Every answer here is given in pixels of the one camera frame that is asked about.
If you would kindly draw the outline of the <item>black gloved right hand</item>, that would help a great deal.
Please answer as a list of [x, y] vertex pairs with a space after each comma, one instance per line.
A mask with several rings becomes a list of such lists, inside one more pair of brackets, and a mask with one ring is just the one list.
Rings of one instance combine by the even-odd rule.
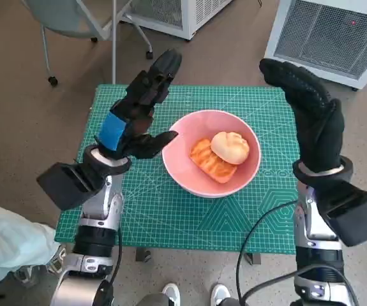
[[262, 59], [259, 69], [267, 84], [283, 90], [294, 113], [300, 162], [313, 173], [341, 168], [345, 128], [341, 101], [304, 67]]

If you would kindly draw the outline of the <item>black left hand blue tape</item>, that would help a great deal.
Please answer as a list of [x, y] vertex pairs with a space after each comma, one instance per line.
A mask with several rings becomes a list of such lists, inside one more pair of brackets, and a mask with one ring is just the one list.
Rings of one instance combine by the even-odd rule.
[[151, 136], [155, 105], [169, 94], [182, 61], [182, 55], [168, 49], [146, 71], [142, 70], [126, 88], [126, 95], [111, 107], [98, 136], [98, 150], [105, 157], [152, 159], [167, 146], [178, 132], [166, 131]]

